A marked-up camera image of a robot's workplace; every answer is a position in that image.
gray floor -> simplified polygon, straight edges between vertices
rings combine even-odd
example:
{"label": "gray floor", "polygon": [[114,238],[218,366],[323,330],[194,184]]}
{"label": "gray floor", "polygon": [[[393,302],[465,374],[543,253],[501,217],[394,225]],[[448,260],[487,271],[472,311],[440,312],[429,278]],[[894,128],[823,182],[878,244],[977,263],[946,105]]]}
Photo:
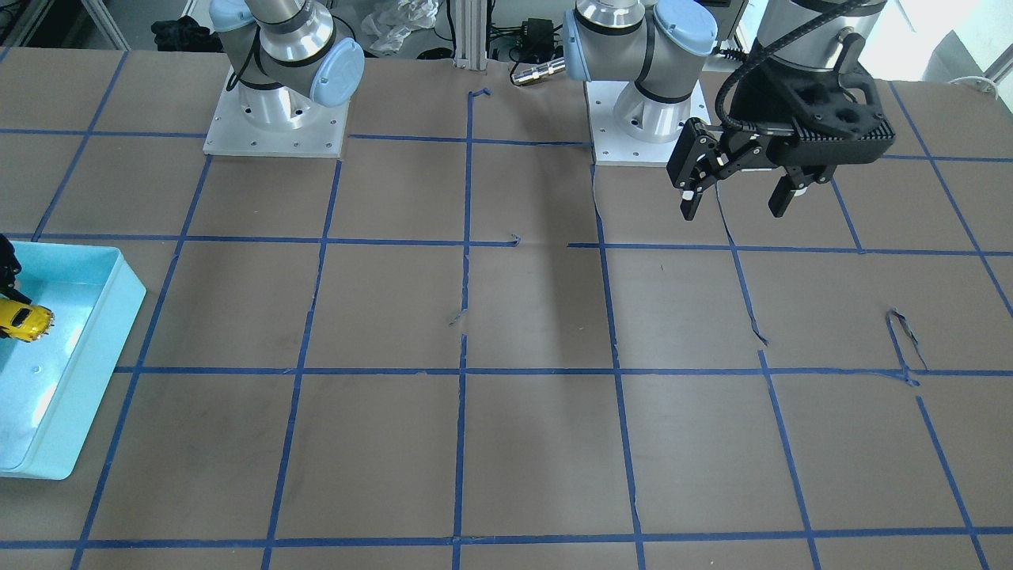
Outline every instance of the gray floor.
{"label": "gray floor", "polygon": [[890,155],[685,222],[592,168],[579,84],[371,61],[342,161],[206,157],[227,67],[0,52],[0,227],[149,291],[75,473],[0,480],[0,567],[1013,567],[990,96],[883,82]]}

light blue bin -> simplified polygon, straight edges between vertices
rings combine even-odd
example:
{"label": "light blue bin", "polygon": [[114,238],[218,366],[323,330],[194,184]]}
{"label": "light blue bin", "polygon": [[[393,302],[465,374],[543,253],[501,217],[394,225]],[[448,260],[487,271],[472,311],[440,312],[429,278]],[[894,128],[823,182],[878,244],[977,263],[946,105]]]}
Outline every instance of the light blue bin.
{"label": "light blue bin", "polygon": [[144,284],[115,247],[14,242],[19,291],[50,334],[0,340],[0,477],[66,479],[109,384]]}

plastic bag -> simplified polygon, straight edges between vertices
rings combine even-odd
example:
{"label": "plastic bag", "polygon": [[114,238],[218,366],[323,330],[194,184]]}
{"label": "plastic bag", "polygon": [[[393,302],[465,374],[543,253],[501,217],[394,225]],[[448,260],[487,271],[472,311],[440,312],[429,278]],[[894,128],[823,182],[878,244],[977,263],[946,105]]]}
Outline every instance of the plastic bag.
{"label": "plastic bag", "polygon": [[395,54],[404,38],[416,29],[430,29],[437,24],[439,0],[389,0],[378,2],[373,13],[363,18],[363,30],[377,39],[370,51]]}

white mounting plate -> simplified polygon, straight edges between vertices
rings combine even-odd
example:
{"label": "white mounting plate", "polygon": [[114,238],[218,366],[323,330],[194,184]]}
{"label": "white mounting plate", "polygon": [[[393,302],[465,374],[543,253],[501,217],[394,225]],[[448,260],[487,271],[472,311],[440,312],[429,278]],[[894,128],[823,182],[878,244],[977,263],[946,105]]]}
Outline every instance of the white mounting plate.
{"label": "white mounting plate", "polygon": [[[627,81],[589,81],[588,116],[591,119],[591,136],[595,141],[595,163],[605,166],[665,166],[672,157],[676,141],[670,143],[648,143],[626,134],[612,114],[619,93]],[[710,123],[710,113],[703,98],[703,89],[697,81],[690,95],[693,116]]]}
{"label": "white mounting plate", "polygon": [[265,131],[244,116],[239,90],[226,91],[223,87],[204,141],[204,153],[340,158],[347,117],[347,102],[334,107],[314,105],[312,121],[292,131]]}

yellow object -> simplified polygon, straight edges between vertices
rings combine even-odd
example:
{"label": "yellow object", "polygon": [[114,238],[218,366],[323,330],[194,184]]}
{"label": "yellow object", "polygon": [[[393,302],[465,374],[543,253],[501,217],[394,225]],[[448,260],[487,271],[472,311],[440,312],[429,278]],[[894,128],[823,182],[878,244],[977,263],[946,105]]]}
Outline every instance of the yellow object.
{"label": "yellow object", "polygon": [[48,333],[52,326],[53,312],[45,307],[0,299],[0,337],[30,343]]}

